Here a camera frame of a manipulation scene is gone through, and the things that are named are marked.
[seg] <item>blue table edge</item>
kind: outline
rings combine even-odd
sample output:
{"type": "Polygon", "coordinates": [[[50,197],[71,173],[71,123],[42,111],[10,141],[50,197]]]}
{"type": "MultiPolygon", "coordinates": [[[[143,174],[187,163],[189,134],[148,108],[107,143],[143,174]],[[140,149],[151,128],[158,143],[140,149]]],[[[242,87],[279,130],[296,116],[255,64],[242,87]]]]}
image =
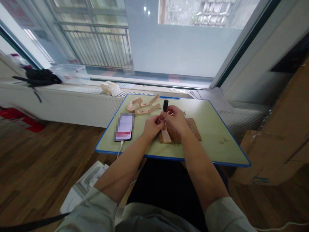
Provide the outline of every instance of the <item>blue table edge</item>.
{"type": "MultiPolygon", "coordinates": [[[[143,94],[127,94],[126,97],[128,95],[143,95],[143,94]]],[[[96,147],[94,148],[94,150],[98,153],[104,153],[104,154],[110,154],[110,155],[117,155],[118,152],[116,151],[105,151],[105,150],[98,150],[97,146],[99,145],[101,139],[103,138],[105,132],[107,131],[109,125],[112,123],[113,119],[115,118],[116,114],[118,113],[120,107],[122,106],[123,102],[125,101],[126,97],[124,98],[124,100],[122,101],[121,105],[119,106],[118,110],[116,111],[115,115],[113,116],[112,120],[109,122],[107,128],[105,129],[103,135],[101,136],[101,138],[99,139],[96,147]]],[[[160,98],[167,98],[167,99],[180,99],[179,97],[166,97],[166,96],[160,96],[160,98]]],[[[211,106],[213,107],[213,109],[215,110],[215,112],[217,113],[217,115],[219,116],[219,118],[221,119],[221,121],[223,122],[223,124],[225,125],[226,129],[229,131],[229,133],[231,134],[232,138],[234,139],[234,141],[236,142],[236,144],[238,145],[238,147],[240,148],[240,150],[242,151],[242,153],[244,154],[244,156],[246,157],[246,159],[248,160],[249,164],[235,164],[235,163],[225,163],[225,162],[216,162],[216,161],[212,161],[213,164],[218,164],[218,165],[224,165],[224,166],[231,166],[231,167],[240,167],[240,168],[248,168],[251,167],[251,161],[249,160],[248,156],[245,154],[245,152],[243,151],[243,149],[241,148],[241,146],[238,144],[238,142],[236,141],[235,137],[233,136],[233,134],[230,132],[230,130],[228,129],[228,127],[226,126],[226,124],[224,123],[224,121],[222,120],[222,118],[220,117],[220,115],[218,114],[218,112],[216,111],[216,109],[214,108],[214,106],[212,105],[211,101],[209,101],[209,103],[211,104],[211,106]]],[[[172,158],[172,157],[165,157],[165,156],[153,156],[153,155],[144,155],[145,158],[152,158],[152,159],[161,159],[161,160],[172,160],[172,161],[184,161],[184,158],[172,158]]]]}

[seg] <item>forearm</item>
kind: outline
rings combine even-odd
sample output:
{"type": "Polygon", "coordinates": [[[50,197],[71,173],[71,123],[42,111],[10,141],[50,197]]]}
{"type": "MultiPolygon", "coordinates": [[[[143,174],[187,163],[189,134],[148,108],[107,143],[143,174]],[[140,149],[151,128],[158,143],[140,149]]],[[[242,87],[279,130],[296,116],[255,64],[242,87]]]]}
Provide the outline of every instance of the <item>forearm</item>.
{"type": "Polygon", "coordinates": [[[229,194],[215,166],[191,130],[181,136],[181,143],[190,179],[205,212],[213,201],[229,194]]]}
{"type": "Polygon", "coordinates": [[[94,187],[119,204],[132,183],[149,142],[143,136],[135,140],[105,171],[94,187]]]}

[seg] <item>white plastic bag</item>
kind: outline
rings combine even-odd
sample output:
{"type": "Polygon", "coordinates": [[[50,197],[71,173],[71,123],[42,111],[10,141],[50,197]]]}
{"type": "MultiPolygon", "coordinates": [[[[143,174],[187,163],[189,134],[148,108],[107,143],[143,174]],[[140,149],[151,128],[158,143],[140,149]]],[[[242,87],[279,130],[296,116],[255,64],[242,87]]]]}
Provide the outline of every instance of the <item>white plastic bag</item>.
{"type": "Polygon", "coordinates": [[[101,88],[104,93],[111,95],[113,97],[121,93],[120,87],[111,81],[103,82],[101,84],[101,88]]]}

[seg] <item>balcony railing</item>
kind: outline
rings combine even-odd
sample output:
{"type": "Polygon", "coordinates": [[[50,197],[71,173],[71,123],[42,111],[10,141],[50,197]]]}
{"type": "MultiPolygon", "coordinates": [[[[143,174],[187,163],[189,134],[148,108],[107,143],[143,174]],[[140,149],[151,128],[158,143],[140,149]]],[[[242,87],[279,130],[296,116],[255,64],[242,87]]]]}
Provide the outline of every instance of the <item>balcony railing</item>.
{"type": "Polygon", "coordinates": [[[81,64],[133,69],[127,26],[58,22],[81,64]]]}

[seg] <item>charging cable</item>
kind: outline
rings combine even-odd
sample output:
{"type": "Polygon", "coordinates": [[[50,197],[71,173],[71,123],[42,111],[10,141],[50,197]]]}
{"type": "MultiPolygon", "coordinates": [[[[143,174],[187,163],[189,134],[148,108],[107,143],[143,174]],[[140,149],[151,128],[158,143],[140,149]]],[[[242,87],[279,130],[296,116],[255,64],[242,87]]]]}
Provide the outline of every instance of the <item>charging cable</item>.
{"type": "Polygon", "coordinates": [[[270,229],[259,229],[259,228],[255,228],[255,229],[256,229],[256,230],[259,230],[259,231],[272,231],[272,230],[280,231],[280,230],[284,230],[285,228],[287,228],[288,225],[307,226],[307,225],[309,225],[309,223],[287,222],[287,223],[286,223],[284,226],[282,226],[281,228],[270,228],[270,229]]]}
{"type": "Polygon", "coordinates": [[[118,151],[117,158],[118,158],[118,156],[119,156],[119,153],[121,152],[123,143],[124,143],[124,140],[122,140],[122,141],[120,142],[120,149],[119,149],[119,151],[118,151]]]}

